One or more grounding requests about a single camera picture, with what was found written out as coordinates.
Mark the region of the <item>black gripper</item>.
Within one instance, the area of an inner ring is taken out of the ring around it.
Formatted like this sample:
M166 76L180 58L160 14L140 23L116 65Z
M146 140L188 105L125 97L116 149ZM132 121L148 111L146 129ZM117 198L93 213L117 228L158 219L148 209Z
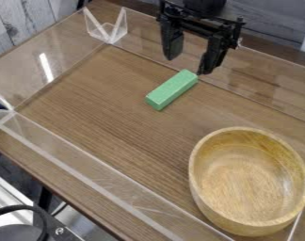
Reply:
M242 17L224 16L226 3L228 0L160 0L157 20L166 59L173 60L184 51L185 30L208 39L198 75L213 73L224 62L229 48L236 49L241 45L246 22Z

